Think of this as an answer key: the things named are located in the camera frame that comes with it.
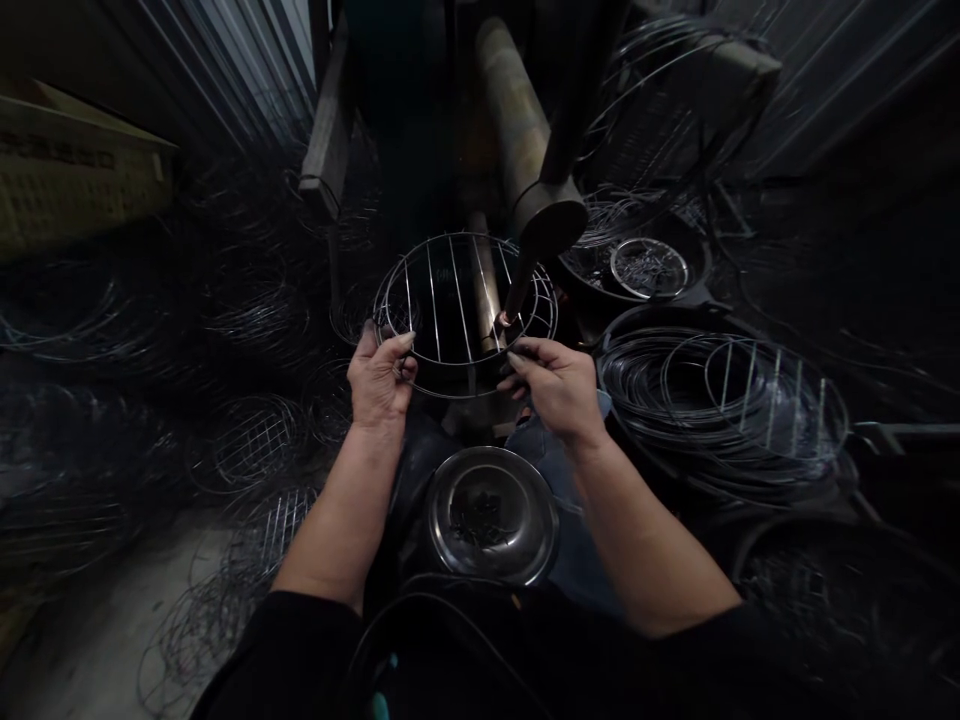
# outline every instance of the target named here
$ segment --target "hand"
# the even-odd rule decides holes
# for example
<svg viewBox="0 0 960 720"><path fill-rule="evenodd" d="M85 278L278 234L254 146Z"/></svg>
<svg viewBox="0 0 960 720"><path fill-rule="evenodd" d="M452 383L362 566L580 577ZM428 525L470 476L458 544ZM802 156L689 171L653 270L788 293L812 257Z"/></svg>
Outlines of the hand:
<svg viewBox="0 0 960 720"><path fill-rule="evenodd" d="M377 347L373 320L363 326L363 337L350 361L347 380L353 391L353 424L362 428L380 429L402 423L417 377L416 358L404 357L413 347L416 333L384 340Z"/></svg>
<svg viewBox="0 0 960 720"><path fill-rule="evenodd" d="M513 399L533 394L533 404L547 430L566 444L598 444L607 435L597 403L597 370L593 358L553 340L521 338L517 349L531 357L507 353L516 372L498 390Z"/></svg>

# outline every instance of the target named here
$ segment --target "black clothing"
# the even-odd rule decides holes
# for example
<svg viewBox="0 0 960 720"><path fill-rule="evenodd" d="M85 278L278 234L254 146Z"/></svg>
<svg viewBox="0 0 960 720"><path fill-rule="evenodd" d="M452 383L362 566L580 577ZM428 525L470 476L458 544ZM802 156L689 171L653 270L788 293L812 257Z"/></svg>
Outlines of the black clothing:
<svg viewBox="0 0 960 720"><path fill-rule="evenodd" d="M789 652L748 606L649 642L549 590L436 585L410 588L367 628L343 605L272 593L194 720L815 711L788 679Z"/></svg>

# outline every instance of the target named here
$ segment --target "person's right hand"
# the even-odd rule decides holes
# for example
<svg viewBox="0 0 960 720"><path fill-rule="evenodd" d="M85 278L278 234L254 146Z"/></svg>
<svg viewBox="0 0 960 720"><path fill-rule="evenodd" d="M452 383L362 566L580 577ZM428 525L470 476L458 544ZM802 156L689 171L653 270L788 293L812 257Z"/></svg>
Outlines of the person's right hand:
<svg viewBox="0 0 960 720"><path fill-rule="evenodd" d="M515 375L497 385L514 400L533 395L534 408L547 430L572 444L599 444L607 434L597 402L597 370L593 358L553 340L521 338L519 352L507 353Z"/></svg>

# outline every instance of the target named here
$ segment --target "corrugated metal wall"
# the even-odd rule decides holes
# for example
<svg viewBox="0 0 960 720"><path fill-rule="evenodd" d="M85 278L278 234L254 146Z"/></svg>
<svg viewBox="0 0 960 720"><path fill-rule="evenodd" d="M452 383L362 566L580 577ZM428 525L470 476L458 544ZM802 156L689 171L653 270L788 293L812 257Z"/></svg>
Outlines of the corrugated metal wall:
<svg viewBox="0 0 960 720"><path fill-rule="evenodd" d="M308 0L98 0L97 7L116 52L138 58L181 107L193 126L183 129L190 150L232 149L266 161L302 155L316 103Z"/></svg>
<svg viewBox="0 0 960 720"><path fill-rule="evenodd" d="M35 0L7 13L0 52L191 154L274 162L298 155L309 135L308 3ZM695 13L700 1L667 5ZM956 0L717 0L715 12L764 35L784 62L779 94L737 168L750 176L803 174L960 37ZM81 50L61 51L68 45ZM105 74L113 77L90 77Z"/></svg>

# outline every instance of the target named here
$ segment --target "person's left hand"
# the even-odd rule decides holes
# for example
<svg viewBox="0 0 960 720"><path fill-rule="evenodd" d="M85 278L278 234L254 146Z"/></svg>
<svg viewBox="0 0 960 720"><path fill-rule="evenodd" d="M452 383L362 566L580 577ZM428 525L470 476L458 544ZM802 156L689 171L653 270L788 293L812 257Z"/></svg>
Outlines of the person's left hand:
<svg viewBox="0 0 960 720"><path fill-rule="evenodd" d="M382 428L403 421L413 395L417 361L404 357L413 347L416 333L384 340L377 347L373 320L363 326L363 337L350 361L347 380L353 391L353 424Z"/></svg>

